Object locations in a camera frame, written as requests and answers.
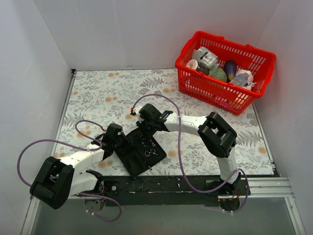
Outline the silver thinning scissors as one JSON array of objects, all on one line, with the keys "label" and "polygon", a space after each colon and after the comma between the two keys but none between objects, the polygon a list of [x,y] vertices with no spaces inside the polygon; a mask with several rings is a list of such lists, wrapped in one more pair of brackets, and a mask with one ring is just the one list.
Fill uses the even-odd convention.
[{"label": "silver thinning scissors", "polygon": [[145,155],[146,157],[149,157],[149,156],[151,156],[151,155],[158,155],[158,154],[157,154],[156,150],[155,150],[154,148],[152,148],[152,149],[150,149],[150,150],[146,150],[146,151],[144,152],[144,155]]}]

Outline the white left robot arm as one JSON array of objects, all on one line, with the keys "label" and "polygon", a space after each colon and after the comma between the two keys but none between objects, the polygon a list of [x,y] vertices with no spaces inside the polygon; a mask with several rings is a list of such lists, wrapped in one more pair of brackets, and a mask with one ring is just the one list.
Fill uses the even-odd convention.
[{"label": "white left robot arm", "polygon": [[124,137],[122,126],[112,123],[86,151],[61,159],[48,157],[30,187],[30,194],[53,209],[60,208],[69,197],[80,193],[112,195],[110,190],[118,188],[119,183],[106,183],[101,173],[88,168],[111,156]]}]

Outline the black zippered tool case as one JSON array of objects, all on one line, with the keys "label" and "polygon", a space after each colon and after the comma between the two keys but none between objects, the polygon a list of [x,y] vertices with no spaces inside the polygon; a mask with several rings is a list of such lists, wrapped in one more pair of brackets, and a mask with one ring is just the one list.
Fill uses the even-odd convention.
[{"label": "black zippered tool case", "polygon": [[[144,148],[140,141],[141,135],[143,134],[139,128],[136,128],[129,134],[125,135],[129,142],[129,146],[127,147],[124,156],[118,156],[130,176],[140,175],[141,173],[158,164],[167,156],[166,152],[153,137],[147,137],[150,140],[152,146],[149,148]],[[144,152],[152,148],[156,150],[158,155],[151,155],[146,157]]]}]

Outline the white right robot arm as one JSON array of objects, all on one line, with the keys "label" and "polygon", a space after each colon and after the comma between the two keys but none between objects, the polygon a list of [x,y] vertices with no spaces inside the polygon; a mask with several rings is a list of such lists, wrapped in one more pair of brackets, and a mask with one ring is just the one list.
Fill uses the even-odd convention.
[{"label": "white right robot arm", "polygon": [[148,137],[157,131],[178,132],[178,153],[180,154],[181,134],[187,133],[199,136],[208,151],[218,160],[220,168],[219,185],[207,191],[196,189],[185,175],[182,159],[179,165],[187,185],[198,193],[213,193],[221,190],[231,195],[239,189],[241,173],[235,159],[236,131],[216,112],[208,116],[194,117],[181,115],[179,111],[164,111],[161,113],[152,104],[131,108],[131,115],[138,118],[137,126]]}]

